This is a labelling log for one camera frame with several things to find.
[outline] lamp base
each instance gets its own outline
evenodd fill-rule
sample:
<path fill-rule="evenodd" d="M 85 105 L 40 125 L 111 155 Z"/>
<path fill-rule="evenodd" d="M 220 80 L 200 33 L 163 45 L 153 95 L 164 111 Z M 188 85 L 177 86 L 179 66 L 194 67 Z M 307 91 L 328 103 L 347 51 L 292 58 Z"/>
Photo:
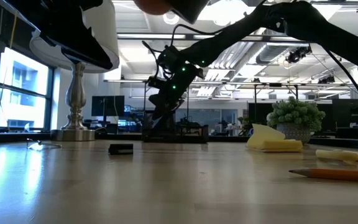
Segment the lamp base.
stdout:
<path fill-rule="evenodd" d="M 93 130 L 52 130 L 53 141 L 94 141 Z"/>

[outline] wooden table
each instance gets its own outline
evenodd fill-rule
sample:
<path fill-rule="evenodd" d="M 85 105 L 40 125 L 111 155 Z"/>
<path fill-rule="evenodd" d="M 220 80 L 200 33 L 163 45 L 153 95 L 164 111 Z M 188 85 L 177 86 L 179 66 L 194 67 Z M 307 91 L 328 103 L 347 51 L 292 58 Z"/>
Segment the wooden table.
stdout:
<path fill-rule="evenodd" d="M 303 154 L 264 154 L 244 143 L 67 142 L 28 151 L 0 145 L 0 223 L 358 223 L 358 183 L 307 179 L 290 169 L 357 170 Z"/>

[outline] lamp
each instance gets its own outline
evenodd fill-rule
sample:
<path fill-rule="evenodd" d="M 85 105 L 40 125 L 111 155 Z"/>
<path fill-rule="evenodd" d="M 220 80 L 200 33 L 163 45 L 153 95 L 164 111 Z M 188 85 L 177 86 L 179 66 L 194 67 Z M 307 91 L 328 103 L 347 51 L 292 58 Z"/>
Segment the lamp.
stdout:
<path fill-rule="evenodd" d="M 109 0 L 103 0 L 102 5 L 83 12 L 83 21 L 87 28 L 91 27 L 94 38 L 109 56 L 113 67 L 109 70 L 79 62 L 74 64 L 67 59 L 59 46 L 52 47 L 44 42 L 38 31 L 33 33 L 30 41 L 31 51 L 45 63 L 64 69 L 72 70 L 73 77 L 66 93 L 66 104 L 70 107 L 68 122 L 60 130 L 52 130 L 53 140 L 57 141 L 92 141 L 94 131 L 82 125 L 81 109 L 86 104 L 83 87 L 84 73 L 105 73 L 118 68 L 119 54 L 115 23 L 114 5 Z"/>

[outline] plant pot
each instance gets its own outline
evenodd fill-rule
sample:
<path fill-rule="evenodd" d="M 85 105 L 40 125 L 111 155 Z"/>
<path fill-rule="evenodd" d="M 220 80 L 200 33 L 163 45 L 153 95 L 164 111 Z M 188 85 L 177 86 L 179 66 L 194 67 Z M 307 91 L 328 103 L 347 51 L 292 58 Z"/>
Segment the plant pot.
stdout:
<path fill-rule="evenodd" d="M 283 123 L 277 125 L 277 131 L 285 134 L 285 139 L 295 139 L 306 144 L 310 140 L 310 128 L 295 123 Z"/>

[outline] white lamp shade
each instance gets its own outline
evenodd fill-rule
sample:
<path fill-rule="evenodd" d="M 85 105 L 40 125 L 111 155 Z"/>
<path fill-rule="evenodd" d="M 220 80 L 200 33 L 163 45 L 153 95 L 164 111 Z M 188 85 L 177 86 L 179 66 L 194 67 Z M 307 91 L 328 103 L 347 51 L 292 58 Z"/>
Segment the white lamp shade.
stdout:
<path fill-rule="evenodd" d="M 118 68 L 119 51 L 116 32 L 116 12 L 110 0 L 104 0 L 102 5 L 83 12 L 86 28 L 92 27 L 95 39 L 107 53 L 112 63 L 112 68 L 106 70 L 92 64 L 85 64 L 85 73 L 104 73 Z M 39 37 L 39 31 L 33 33 L 30 41 L 30 49 L 39 59 L 45 63 L 60 68 L 71 70 L 72 62 L 61 52 L 59 46 L 51 47 Z"/>

